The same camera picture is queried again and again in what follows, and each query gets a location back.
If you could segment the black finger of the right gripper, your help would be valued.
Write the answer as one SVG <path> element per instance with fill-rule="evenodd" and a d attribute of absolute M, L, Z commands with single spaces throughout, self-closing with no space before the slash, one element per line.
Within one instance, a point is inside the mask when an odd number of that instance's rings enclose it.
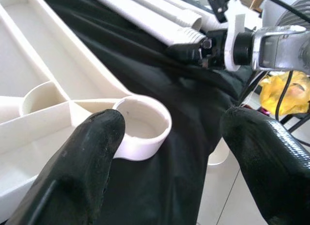
<path fill-rule="evenodd" d="M 174 44 L 167 47 L 167 55 L 185 64 L 199 64 L 202 61 L 200 44 Z"/>

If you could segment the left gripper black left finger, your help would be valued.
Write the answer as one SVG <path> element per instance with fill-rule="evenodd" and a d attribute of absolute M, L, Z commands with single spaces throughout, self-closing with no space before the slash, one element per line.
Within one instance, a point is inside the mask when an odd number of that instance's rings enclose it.
<path fill-rule="evenodd" d="M 49 159 L 7 224 L 93 224 L 124 132 L 119 111 L 90 115 Z"/>

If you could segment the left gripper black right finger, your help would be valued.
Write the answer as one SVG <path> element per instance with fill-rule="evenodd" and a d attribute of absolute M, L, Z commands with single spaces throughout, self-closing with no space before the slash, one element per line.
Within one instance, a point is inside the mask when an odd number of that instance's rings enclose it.
<path fill-rule="evenodd" d="M 277 120 L 244 107 L 221 119 L 224 141 L 269 225 L 310 223 L 310 153 Z"/>

